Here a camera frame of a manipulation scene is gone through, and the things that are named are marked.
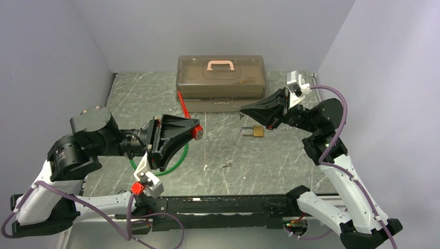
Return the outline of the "red cable lock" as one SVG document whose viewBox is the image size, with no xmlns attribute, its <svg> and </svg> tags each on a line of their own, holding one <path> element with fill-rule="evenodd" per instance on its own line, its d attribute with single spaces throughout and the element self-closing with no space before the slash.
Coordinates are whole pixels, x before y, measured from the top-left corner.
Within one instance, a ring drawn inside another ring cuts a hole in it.
<svg viewBox="0 0 440 249">
<path fill-rule="evenodd" d="M 181 105 L 181 108 L 182 108 L 182 111 L 184 113 L 185 118 L 191 119 L 191 115 L 190 115 L 190 113 L 189 113 L 189 111 L 188 111 L 188 109 L 186 107 L 186 104 L 184 102 L 184 99 L 183 99 L 182 94 L 181 94 L 180 91 L 177 91 L 177 96 L 178 96 L 178 99 L 179 99 L 179 102 L 180 102 L 180 105 Z M 203 137 L 203 128 L 202 128 L 202 126 L 200 124 L 196 125 L 192 129 L 191 134 L 192 134 L 194 140 L 196 140 L 196 141 L 202 139 L 202 137 Z"/>
</svg>

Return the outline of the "silver key set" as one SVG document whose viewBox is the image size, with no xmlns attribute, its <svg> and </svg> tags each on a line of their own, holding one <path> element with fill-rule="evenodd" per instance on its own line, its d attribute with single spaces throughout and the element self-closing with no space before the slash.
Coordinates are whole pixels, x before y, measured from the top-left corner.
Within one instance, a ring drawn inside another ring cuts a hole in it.
<svg viewBox="0 0 440 249">
<path fill-rule="evenodd" d="M 224 162 L 222 164 L 222 168 L 230 168 L 232 167 L 232 162 L 228 158 L 224 157 Z"/>
</svg>

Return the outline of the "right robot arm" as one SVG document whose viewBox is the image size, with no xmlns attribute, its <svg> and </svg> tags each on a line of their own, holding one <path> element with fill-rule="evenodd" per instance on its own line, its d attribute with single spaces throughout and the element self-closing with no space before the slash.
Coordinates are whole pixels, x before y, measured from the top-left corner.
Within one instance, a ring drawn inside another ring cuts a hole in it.
<svg viewBox="0 0 440 249">
<path fill-rule="evenodd" d="M 280 124 L 310 132 L 302 143 L 307 156 L 328 177 L 343 203 L 341 210 L 322 200 L 309 188 L 298 186 L 287 193 L 286 209 L 292 215 L 309 214 L 325 224 L 345 248 L 377 248 L 403 228 L 374 201 L 357 174 L 340 135 L 346 124 L 348 107 L 343 95 L 333 90 L 332 99 L 308 109 L 301 105 L 315 86 L 282 88 L 271 96 L 239 108 L 268 130 Z"/>
</svg>

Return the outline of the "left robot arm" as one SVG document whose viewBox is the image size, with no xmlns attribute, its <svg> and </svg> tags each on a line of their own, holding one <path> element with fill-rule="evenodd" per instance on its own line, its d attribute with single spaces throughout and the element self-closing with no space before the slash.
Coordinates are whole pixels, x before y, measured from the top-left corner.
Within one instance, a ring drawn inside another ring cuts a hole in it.
<svg viewBox="0 0 440 249">
<path fill-rule="evenodd" d="M 164 172 L 171 158 L 191 140 L 203 136 L 198 119 L 163 114 L 140 129 L 120 129 L 111 111 L 103 106 L 84 109 L 70 119 L 71 134 L 57 140 L 48 152 L 41 172 L 26 193 L 10 198 L 10 238 L 53 235 L 74 222 L 98 214 L 129 211 L 137 218 L 149 211 L 142 198 L 158 198 L 164 191 L 154 170 Z M 87 176 L 99 170 L 100 156 L 140 157 L 134 184 L 128 193 L 97 198 L 80 197 Z"/>
</svg>

